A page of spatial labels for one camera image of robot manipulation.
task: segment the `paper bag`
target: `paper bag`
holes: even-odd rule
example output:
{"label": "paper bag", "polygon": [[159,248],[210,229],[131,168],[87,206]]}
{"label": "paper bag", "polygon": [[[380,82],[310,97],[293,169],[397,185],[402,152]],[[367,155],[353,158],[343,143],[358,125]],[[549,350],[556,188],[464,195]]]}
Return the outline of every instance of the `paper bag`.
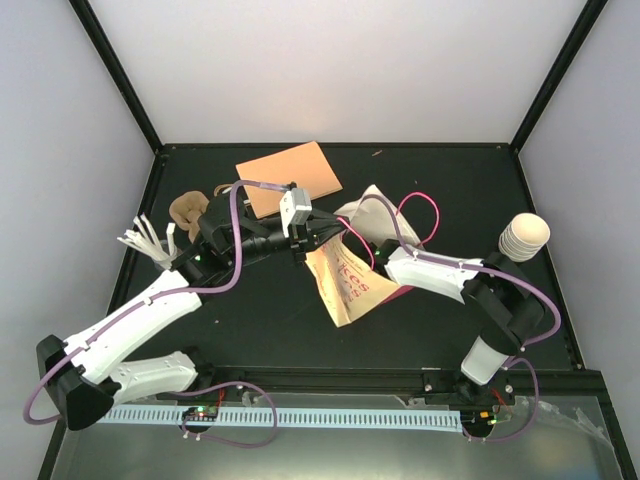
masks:
{"label": "paper bag", "polygon": [[[375,185],[370,186],[363,196],[371,193],[384,197]],[[349,217],[353,228],[365,240],[377,246],[389,238],[397,238],[389,213],[380,202],[357,200],[335,213]],[[396,218],[403,238],[417,245],[420,240],[405,218],[402,215]],[[340,235],[308,253],[306,263],[316,278],[318,291],[329,315],[338,327],[356,321],[404,288],[371,270],[368,263],[351,253],[342,243]]]}

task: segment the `black enclosure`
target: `black enclosure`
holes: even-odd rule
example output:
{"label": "black enclosure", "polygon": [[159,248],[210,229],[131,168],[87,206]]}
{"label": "black enclosure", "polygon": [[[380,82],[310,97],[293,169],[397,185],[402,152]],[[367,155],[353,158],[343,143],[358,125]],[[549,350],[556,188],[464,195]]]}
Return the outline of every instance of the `black enclosure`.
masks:
{"label": "black enclosure", "polygon": [[[332,211],[358,198],[375,183],[392,201],[424,190],[443,212],[436,253],[484,257],[517,213],[534,211],[518,154],[562,77],[606,4],[588,0],[510,144],[322,144],[344,185],[314,204]],[[155,160],[139,213],[154,224],[169,221],[169,204],[188,190],[211,192],[237,178],[237,163],[293,144],[163,144],[120,64],[88,0],[70,0],[91,42],[129,106]],[[406,216],[419,234],[433,222],[428,206],[409,203]],[[186,235],[176,237],[186,245]],[[525,274],[560,307],[563,327],[553,338],[525,352],[539,372],[542,395],[598,398],[623,475],[636,478],[629,452],[599,372],[585,370],[546,248],[528,262]],[[151,261],[126,252],[109,311],[157,277]],[[251,297],[251,302],[244,299]],[[545,318],[540,330],[549,328]],[[306,267],[288,255],[275,255],[243,270],[230,293],[153,337],[131,359],[166,355],[197,345],[224,379],[244,379],[267,391],[415,394],[437,386],[460,361],[480,325],[463,306],[424,291],[412,291],[352,325],[336,328]],[[505,383],[505,373],[496,382]],[[526,371],[509,372],[518,392],[532,393]],[[65,434],[54,431],[39,478],[50,478]]]}

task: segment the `orange foam sheet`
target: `orange foam sheet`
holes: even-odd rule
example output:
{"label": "orange foam sheet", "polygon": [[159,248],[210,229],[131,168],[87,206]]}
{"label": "orange foam sheet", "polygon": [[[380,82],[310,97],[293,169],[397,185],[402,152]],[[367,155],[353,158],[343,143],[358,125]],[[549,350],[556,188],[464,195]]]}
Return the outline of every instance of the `orange foam sheet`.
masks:
{"label": "orange foam sheet", "polygon": [[[236,170],[243,180],[283,185],[296,182],[298,187],[307,189],[312,199],[342,190],[338,177],[316,142],[240,163]],[[257,218],[280,211],[282,193],[247,187],[247,195]]]}

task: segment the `stacked paper cups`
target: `stacked paper cups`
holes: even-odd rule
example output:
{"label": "stacked paper cups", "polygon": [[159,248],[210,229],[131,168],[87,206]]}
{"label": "stacked paper cups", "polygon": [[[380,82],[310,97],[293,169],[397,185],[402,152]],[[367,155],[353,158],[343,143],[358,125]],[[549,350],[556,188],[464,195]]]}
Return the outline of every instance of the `stacked paper cups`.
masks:
{"label": "stacked paper cups", "polygon": [[542,218],[533,213],[516,215],[504,229],[498,249],[516,263],[525,262],[549,241],[551,230]]}

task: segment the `white cylinder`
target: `white cylinder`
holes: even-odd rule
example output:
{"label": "white cylinder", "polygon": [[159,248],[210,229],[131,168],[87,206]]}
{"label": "white cylinder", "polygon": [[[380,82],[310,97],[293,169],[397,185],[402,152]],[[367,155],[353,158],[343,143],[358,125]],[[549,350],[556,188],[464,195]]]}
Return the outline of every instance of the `white cylinder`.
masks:
{"label": "white cylinder", "polygon": [[520,213],[500,235],[498,249],[516,263],[526,262],[544,247],[550,236],[551,229],[542,218]]}
{"label": "white cylinder", "polygon": [[486,385],[507,358],[508,355],[494,350],[478,337],[462,362],[461,370],[474,383]]}

